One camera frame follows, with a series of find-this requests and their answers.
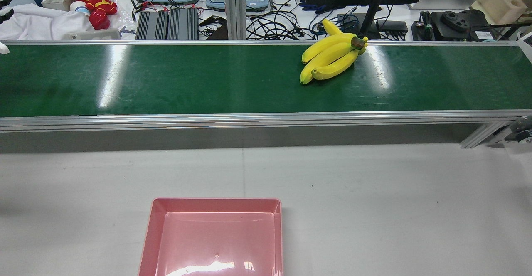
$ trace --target yellow banana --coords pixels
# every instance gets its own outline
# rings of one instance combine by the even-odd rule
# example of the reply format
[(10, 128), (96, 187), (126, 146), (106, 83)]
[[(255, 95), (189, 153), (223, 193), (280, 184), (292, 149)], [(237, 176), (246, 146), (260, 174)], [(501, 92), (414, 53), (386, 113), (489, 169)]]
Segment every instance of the yellow banana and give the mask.
[(365, 48), (367, 47), (367, 40), (368, 40), (368, 38), (367, 38), (366, 36), (364, 36), (364, 38), (363, 38), (362, 40), (365, 41), (365, 43), (364, 43), (364, 47), (363, 47), (363, 48), (360, 50), (360, 52), (359, 52), (359, 56), (360, 56), (361, 54), (365, 53)]
[(321, 66), (327, 66), (331, 64), (332, 62), (334, 62), (335, 60), (342, 58), (343, 56), (345, 56), (347, 53), (351, 52), (352, 50), (353, 50), (353, 47), (351, 46), (351, 43), (341, 42), (319, 53), (310, 62), (308, 62), (305, 68), (301, 71), (300, 83), (304, 85), (312, 81), (312, 70), (314, 68), (321, 67)]
[(321, 24), (323, 24), (325, 32), (327, 32), (327, 34), (329, 35), (342, 34), (342, 31), (337, 26), (335, 26), (335, 24), (330, 22), (327, 18), (324, 18), (321, 21)]
[(342, 42), (351, 43), (351, 39), (353, 39), (354, 36), (355, 34), (342, 33), (342, 34), (336, 34), (336, 35), (332, 35), (329, 37), (325, 37), (324, 39), (321, 39), (320, 41), (311, 45), (308, 49), (306, 49), (306, 51), (303, 52), (301, 56), (301, 62), (304, 64), (308, 63), (310, 60), (312, 60), (312, 58), (317, 56), (319, 53), (321, 53), (322, 51), (324, 51), (325, 49), (329, 47), (332, 47), (333, 45), (337, 43), (342, 43)]
[(330, 79), (331, 77), (335, 77), (348, 69), (357, 60), (358, 56), (359, 51), (350, 51), (342, 58), (327, 66), (314, 68), (312, 70), (312, 77), (314, 79)]

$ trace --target black cable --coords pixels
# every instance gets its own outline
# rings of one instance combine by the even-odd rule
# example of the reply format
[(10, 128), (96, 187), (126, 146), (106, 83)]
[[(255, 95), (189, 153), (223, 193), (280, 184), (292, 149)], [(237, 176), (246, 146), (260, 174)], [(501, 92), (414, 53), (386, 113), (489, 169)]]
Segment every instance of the black cable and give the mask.
[(420, 12), (419, 21), (423, 22), (424, 24), (424, 31), (423, 34), (421, 34), (421, 39), (423, 41), (432, 41), (432, 39), (434, 38), (434, 29), (432, 26), (431, 13), (428, 11)]

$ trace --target monitor stand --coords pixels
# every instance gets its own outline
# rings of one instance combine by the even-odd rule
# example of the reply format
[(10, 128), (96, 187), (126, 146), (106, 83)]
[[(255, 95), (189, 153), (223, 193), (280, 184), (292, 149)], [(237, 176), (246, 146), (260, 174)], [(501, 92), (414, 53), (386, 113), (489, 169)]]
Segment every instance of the monitor stand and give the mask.
[[(366, 17), (366, 14), (364, 13), (352, 13), (344, 17), (345, 14), (338, 14), (336, 17), (338, 19), (344, 19), (342, 23), (342, 32), (344, 33), (353, 33), (353, 34), (361, 34), (360, 32), (360, 24), (363, 22), (363, 20)], [(359, 23), (357, 24), (353, 16), (356, 16), (359, 19)], [(371, 21), (371, 25), (369, 29), (366, 31), (365, 36), (367, 36), (369, 39), (375, 40), (375, 39), (382, 39), (379, 33), (379, 30), (377, 29), (377, 25), (375, 22)]]
[(371, 0), (371, 4), (369, 5), (367, 13), (364, 17), (364, 21), (360, 26), (360, 36), (367, 36), (370, 26), (374, 24), (375, 14), (377, 13), (377, 11), (379, 11), (379, 6), (381, 2), (382, 0)]

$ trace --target green conveyor belt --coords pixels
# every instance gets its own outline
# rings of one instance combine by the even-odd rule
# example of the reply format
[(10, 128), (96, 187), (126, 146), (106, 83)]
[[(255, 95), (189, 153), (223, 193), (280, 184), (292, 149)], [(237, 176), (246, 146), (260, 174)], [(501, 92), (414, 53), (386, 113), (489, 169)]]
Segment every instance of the green conveyor belt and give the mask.
[(370, 46), (307, 86), (302, 45), (9, 48), (0, 117), (532, 109), (532, 64), (511, 46)]

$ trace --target pink tray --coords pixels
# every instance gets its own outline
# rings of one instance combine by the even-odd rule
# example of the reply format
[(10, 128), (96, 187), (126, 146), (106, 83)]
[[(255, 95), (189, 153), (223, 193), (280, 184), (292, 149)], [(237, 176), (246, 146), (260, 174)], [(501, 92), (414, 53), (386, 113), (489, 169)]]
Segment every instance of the pink tray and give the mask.
[(283, 276), (281, 202), (153, 201), (139, 276)]

